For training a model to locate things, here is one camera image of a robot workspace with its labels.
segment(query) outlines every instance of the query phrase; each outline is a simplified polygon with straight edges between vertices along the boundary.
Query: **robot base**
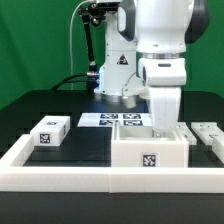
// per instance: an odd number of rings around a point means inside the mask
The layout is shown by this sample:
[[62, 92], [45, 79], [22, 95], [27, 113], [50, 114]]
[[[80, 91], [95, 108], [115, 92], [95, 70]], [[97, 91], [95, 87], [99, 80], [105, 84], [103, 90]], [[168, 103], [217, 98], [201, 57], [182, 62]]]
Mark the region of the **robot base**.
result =
[[120, 103], [122, 102], [122, 96], [119, 95], [107, 95], [99, 92], [94, 92], [94, 98], [97, 100], [103, 100], [108, 102]]
[[112, 167], [188, 167], [189, 143], [176, 129], [153, 137], [152, 127], [114, 123]]

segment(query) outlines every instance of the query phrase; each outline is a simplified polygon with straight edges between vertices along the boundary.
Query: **white cube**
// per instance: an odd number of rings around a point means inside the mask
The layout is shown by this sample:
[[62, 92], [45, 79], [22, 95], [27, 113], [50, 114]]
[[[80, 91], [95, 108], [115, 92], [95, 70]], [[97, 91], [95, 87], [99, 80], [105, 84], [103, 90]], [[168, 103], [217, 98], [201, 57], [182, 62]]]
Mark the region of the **white cube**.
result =
[[69, 116], [45, 116], [30, 133], [36, 146], [60, 146], [69, 130]]

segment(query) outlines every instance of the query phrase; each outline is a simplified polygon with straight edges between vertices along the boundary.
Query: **white box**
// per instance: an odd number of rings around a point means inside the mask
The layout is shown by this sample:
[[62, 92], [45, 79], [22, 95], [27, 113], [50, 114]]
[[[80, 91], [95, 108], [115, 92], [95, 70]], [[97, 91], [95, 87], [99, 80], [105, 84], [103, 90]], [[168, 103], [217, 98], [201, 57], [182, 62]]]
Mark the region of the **white box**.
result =
[[189, 143], [178, 129], [153, 137], [152, 127], [113, 126], [112, 167], [188, 167], [188, 157]]
[[69, 116], [45, 116], [30, 133], [36, 146], [60, 146], [69, 130]]

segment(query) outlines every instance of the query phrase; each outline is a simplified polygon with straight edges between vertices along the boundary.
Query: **white block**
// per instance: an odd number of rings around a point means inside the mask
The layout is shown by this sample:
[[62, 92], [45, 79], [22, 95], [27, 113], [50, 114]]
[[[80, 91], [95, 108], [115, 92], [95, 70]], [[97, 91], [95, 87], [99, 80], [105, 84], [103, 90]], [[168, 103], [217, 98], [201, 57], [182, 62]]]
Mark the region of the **white block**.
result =
[[212, 151], [224, 163], [224, 133], [214, 137]]
[[214, 137], [223, 134], [216, 122], [193, 122], [191, 128], [205, 145], [212, 145]]
[[34, 145], [60, 146], [69, 130], [69, 116], [45, 116], [30, 133], [34, 137]]
[[194, 137], [185, 122], [178, 122], [177, 129], [181, 135], [189, 142], [189, 145], [197, 145], [197, 139]]
[[152, 127], [114, 124], [112, 167], [188, 167], [189, 143], [176, 129], [152, 137]]

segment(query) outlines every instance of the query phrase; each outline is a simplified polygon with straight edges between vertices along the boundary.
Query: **black cable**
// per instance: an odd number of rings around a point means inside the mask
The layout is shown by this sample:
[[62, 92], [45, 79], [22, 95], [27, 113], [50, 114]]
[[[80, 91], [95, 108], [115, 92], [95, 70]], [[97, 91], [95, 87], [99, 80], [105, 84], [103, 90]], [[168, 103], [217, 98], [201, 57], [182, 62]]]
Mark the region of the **black cable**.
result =
[[83, 83], [86, 83], [86, 81], [66, 81], [66, 82], [61, 82], [61, 83], [58, 83], [57, 85], [55, 85], [51, 90], [55, 91], [57, 90], [61, 85], [63, 84], [67, 84], [67, 83], [77, 83], [77, 82], [83, 82]]
[[56, 84], [55, 86], [53, 86], [53, 87], [51, 88], [51, 90], [57, 90], [61, 85], [65, 84], [65, 83], [74, 83], [74, 82], [76, 82], [76, 81], [71, 81], [71, 82], [67, 82], [67, 81], [69, 81], [69, 80], [71, 80], [71, 79], [79, 78], [79, 77], [86, 77], [86, 74], [84, 74], [84, 73], [80, 73], [80, 74], [76, 74], [76, 75], [71, 75], [71, 76], [69, 76], [69, 77], [63, 79], [61, 82], [59, 82], [59, 83]]

